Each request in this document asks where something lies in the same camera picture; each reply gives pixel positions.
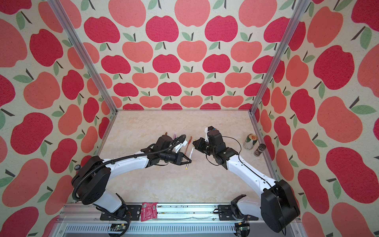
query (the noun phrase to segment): pink apple print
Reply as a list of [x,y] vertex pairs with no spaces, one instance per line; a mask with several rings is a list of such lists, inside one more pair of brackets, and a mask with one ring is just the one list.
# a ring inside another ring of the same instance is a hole
[[120,55],[113,57],[109,55],[105,56],[103,59],[101,59],[101,66],[105,71],[111,74],[130,73],[130,64]]
[[120,40],[120,32],[117,26],[108,18],[90,17],[84,23],[86,35],[96,43],[117,43]]

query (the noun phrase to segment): cable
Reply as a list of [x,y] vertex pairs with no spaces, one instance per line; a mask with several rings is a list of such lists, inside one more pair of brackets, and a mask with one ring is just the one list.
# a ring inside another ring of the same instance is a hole
[[[238,159],[240,160],[240,162],[241,162],[246,168],[248,168],[251,172],[253,172],[256,176],[258,176],[258,177],[261,178],[263,181],[265,181],[265,182],[270,186],[271,190],[275,192],[275,190],[273,189],[273,187],[271,186],[271,184],[270,184],[269,182],[267,182],[264,178],[262,178],[261,176],[259,176],[259,175],[258,175],[257,173],[255,173],[254,171],[252,171],[247,165],[245,165],[245,164],[241,161],[241,159],[240,159],[240,153],[241,153],[241,151],[242,151],[242,146],[241,146],[240,142],[237,141],[237,139],[235,139],[235,138],[232,138],[232,137],[228,137],[228,138],[234,139],[236,142],[238,142],[238,145],[240,146],[240,152],[238,153]],[[278,201],[278,204],[279,204],[279,207],[280,207],[280,212],[281,212],[281,214],[282,214],[282,216],[283,216],[282,206],[280,205],[280,202],[279,202],[279,198],[278,198],[278,196],[277,196],[277,193],[274,193],[274,196],[276,197],[276,200]],[[282,228],[282,233],[284,234],[284,236],[287,234],[286,226],[284,226],[284,232],[283,232],[283,228]]]
[[206,159],[207,159],[207,161],[209,162],[209,163],[211,163],[211,164],[213,164],[212,162],[210,162],[209,160],[208,160],[208,156],[207,156],[207,154],[205,154],[205,157],[206,157]]
[[159,150],[159,151],[154,151],[154,152],[149,152],[149,153],[140,153],[140,154],[133,154],[133,155],[127,155],[127,156],[124,156],[124,157],[120,157],[120,158],[117,158],[117,159],[113,159],[113,160],[109,160],[109,161],[106,161],[106,162],[103,162],[101,163],[100,165],[97,165],[97,166],[94,166],[93,168],[91,168],[85,175],[84,177],[77,183],[77,185],[74,187],[73,191],[72,191],[72,198],[76,201],[81,201],[81,199],[79,197],[76,196],[76,193],[79,189],[79,187],[82,185],[82,183],[88,179],[92,174],[94,174],[95,172],[99,171],[100,169],[102,169],[103,167],[105,167],[106,165],[108,164],[114,164],[116,162],[119,162],[119,161],[122,161],[122,160],[125,160],[125,159],[129,159],[129,158],[137,158],[137,157],[140,157],[140,156],[146,156],[146,155],[155,155],[155,154],[159,154],[161,152],[164,152],[164,151],[168,151],[172,148],[174,148],[175,146],[179,145],[180,143],[184,142],[184,140],[186,139],[186,135],[183,134],[177,138],[175,138],[173,144],[168,147],[168,148],[165,148],[165,149],[162,149],[162,150]]

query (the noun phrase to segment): wall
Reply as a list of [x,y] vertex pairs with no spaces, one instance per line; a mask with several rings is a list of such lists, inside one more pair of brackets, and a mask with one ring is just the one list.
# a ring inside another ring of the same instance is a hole
[[[285,0],[73,2],[82,9],[77,33],[99,50],[94,63],[104,80],[112,80],[106,86],[116,106],[158,110],[249,109],[295,5]],[[304,37],[304,30],[298,34]]]
[[0,4],[1,237],[48,235],[111,116],[54,18],[47,2]]
[[255,113],[309,237],[379,234],[378,9],[312,2],[305,40],[283,55],[284,78],[274,77]]

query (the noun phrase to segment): red apple print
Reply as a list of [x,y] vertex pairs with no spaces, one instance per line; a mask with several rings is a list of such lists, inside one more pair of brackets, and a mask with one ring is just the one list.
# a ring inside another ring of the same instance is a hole
[[101,123],[99,125],[99,137],[103,139],[106,129],[108,128],[109,119],[107,117],[103,117]]
[[178,0],[175,3],[175,16],[176,19],[183,25],[189,26],[202,26],[207,21],[211,5],[208,0],[199,0],[195,2]]
[[187,108],[197,108],[203,103],[201,96],[183,96],[180,98],[182,106]]
[[274,130],[278,135],[278,139],[282,145],[286,146],[290,143],[291,127],[287,124],[285,117],[280,116],[275,119]]
[[267,106],[268,102],[270,102],[270,89],[266,88],[265,93],[262,96],[262,104]]
[[30,0],[13,0],[8,2],[6,0],[0,0],[0,12],[13,15],[17,13],[20,9],[30,9]]
[[315,100],[308,95],[306,89],[300,89],[293,93],[290,106],[298,120],[303,124],[309,123],[315,116]]
[[[265,41],[269,43],[280,42],[283,38],[285,29],[287,28],[289,22],[290,19],[285,17],[280,17],[271,22],[267,26],[265,33],[263,34]],[[288,44],[292,51],[296,51],[301,46],[305,38],[305,32],[305,23],[299,22]]]
[[175,55],[158,55],[153,60],[153,68],[159,73],[177,73],[180,70],[180,62]]
[[282,81],[284,72],[285,72],[285,65],[284,65],[284,62],[281,60],[273,75],[274,81],[276,83],[279,83]]
[[16,211],[4,222],[0,236],[27,236],[37,222],[38,215],[36,207],[24,207]]
[[162,110],[182,110],[183,108],[180,106],[180,104],[174,103],[174,104],[164,104],[162,105]]
[[320,214],[326,213],[329,210],[328,193],[321,186],[317,174],[312,170],[302,169],[298,173],[298,181],[313,210]]
[[182,88],[176,82],[163,82],[158,86],[158,93],[161,96],[179,96],[182,93]]
[[138,95],[138,89],[131,83],[117,83],[113,87],[113,91],[116,93],[116,95],[125,97],[125,96],[137,96]]
[[15,126],[11,136],[11,146],[15,152],[28,155],[35,152],[45,137],[53,130],[53,123],[42,113],[30,113]]
[[143,107],[139,104],[126,104],[122,107],[123,110],[143,110]]
[[205,96],[220,96],[225,92],[225,86],[221,82],[208,82],[201,87],[201,93]]
[[253,64],[253,72],[255,73],[267,73],[268,68],[270,67],[271,61],[274,57],[266,55],[261,58],[258,58]]
[[146,19],[145,5],[143,5],[141,0],[110,0],[108,9],[113,19],[125,27],[141,27]]
[[51,230],[53,229],[54,224],[55,224],[55,222],[56,222],[56,220],[57,220],[58,217],[59,217],[59,215],[53,217],[53,218],[48,222],[48,224],[47,224],[46,227],[45,227],[45,231],[44,231],[42,237],[49,237],[49,234],[50,234]]
[[0,137],[0,163],[3,162],[8,154],[8,147],[2,137]]
[[81,160],[80,162],[80,165],[83,167],[90,159],[92,158],[91,155],[86,155],[85,157],[83,157],[83,159]]
[[67,203],[68,198],[73,190],[71,180],[72,177],[70,175],[65,175],[59,179],[53,193],[45,204],[46,214],[56,214]]
[[374,124],[373,132],[374,132],[376,139],[378,139],[378,141],[379,141],[379,118],[376,120],[376,122]]
[[343,16],[341,13],[332,12],[327,6],[318,10],[308,28],[307,39],[315,48],[330,44],[342,28]]
[[37,79],[29,83],[23,92],[25,101],[36,109],[49,108],[61,95],[61,88],[55,77],[41,72]]
[[260,88],[261,84],[260,83],[253,83],[253,84],[250,84],[248,85],[245,90],[243,91],[243,93],[246,95],[246,96],[256,96],[258,91],[259,91],[259,88]]
[[80,148],[84,153],[89,153],[93,150],[95,147],[95,144],[97,142],[97,130],[95,127],[90,126],[87,129],[86,135],[81,140]]
[[294,178],[293,167],[288,159],[287,153],[283,149],[276,152],[276,165],[279,168],[280,174],[287,181],[292,181]]
[[0,67],[14,67],[18,60],[26,59],[28,50],[23,37],[13,25],[3,19],[0,19],[0,42]]
[[205,37],[209,41],[232,41],[238,32],[237,21],[232,16],[216,16],[205,27]]
[[154,16],[146,23],[146,35],[154,42],[174,42],[179,36],[179,29],[173,18]]
[[201,110],[220,110],[221,106],[218,103],[213,103],[213,104],[203,104],[200,107]]
[[81,122],[80,108],[77,105],[69,105],[58,121],[58,129],[63,135],[69,136],[78,130]]
[[238,15],[246,27],[262,27],[274,16],[277,9],[276,0],[245,0]]
[[341,89],[353,76],[353,55],[344,52],[341,46],[334,45],[318,57],[313,72],[329,89]]
[[306,212],[301,217],[305,232],[308,237],[324,237],[323,228],[317,217],[310,212]]
[[326,155],[326,164],[345,193],[360,203],[372,203],[379,198],[379,183],[375,172],[367,167],[362,156],[353,149],[337,147]]
[[357,140],[363,130],[360,118],[337,96],[322,102],[317,111],[317,122],[328,137],[341,143]]
[[332,220],[342,237],[373,236],[364,216],[350,204],[337,203],[332,209]]
[[254,116],[255,116],[255,119],[257,120],[257,122],[259,122],[259,109],[257,108],[256,110],[255,110],[255,113],[254,113]]
[[97,112],[99,111],[99,103],[95,98],[88,98],[87,103],[83,107],[83,117],[87,122],[93,122]]
[[379,31],[378,7],[376,0],[357,0],[351,13],[355,23],[366,23],[374,31]]
[[39,30],[38,34],[31,35],[29,48],[35,60],[45,67],[50,67],[63,56],[61,43],[45,29]]
[[103,59],[101,59],[101,66],[106,72],[111,74],[130,73],[130,64],[120,55],[113,57],[109,55],[105,56]]
[[374,96],[379,98],[379,44],[373,47],[363,58],[358,69],[358,82],[361,86],[370,88]]
[[70,70],[62,79],[62,91],[69,100],[76,99],[83,88],[83,78],[77,71]]
[[86,35],[96,43],[117,43],[120,40],[120,32],[117,26],[108,18],[90,17],[84,22]]
[[270,154],[271,160],[275,159],[275,146],[271,140],[271,137],[269,135],[266,135],[263,140],[265,141],[267,151]]
[[28,160],[20,172],[6,187],[2,201],[7,207],[18,207],[34,197],[43,182],[46,181],[49,168],[39,159]]
[[230,68],[230,59],[225,54],[212,54],[203,61],[203,69],[206,72],[224,73]]
[[162,105],[162,99],[159,96],[141,96],[139,102],[147,108],[159,108]]
[[0,107],[11,102],[15,96],[16,93],[12,83],[0,75]]
[[63,139],[51,155],[50,168],[54,173],[62,173],[69,166],[71,159],[76,154],[78,145],[71,138]]
[[252,105],[253,104],[244,104],[244,105],[241,105],[238,109],[239,110],[250,110]]

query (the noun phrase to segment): metal bracket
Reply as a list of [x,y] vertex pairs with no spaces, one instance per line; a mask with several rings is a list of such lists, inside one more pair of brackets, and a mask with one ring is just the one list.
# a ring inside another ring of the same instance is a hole
[[[130,212],[130,220],[138,221],[141,216],[141,205],[126,205],[126,211]],[[101,213],[100,220],[102,221],[118,221],[115,218],[108,216],[106,213]]]

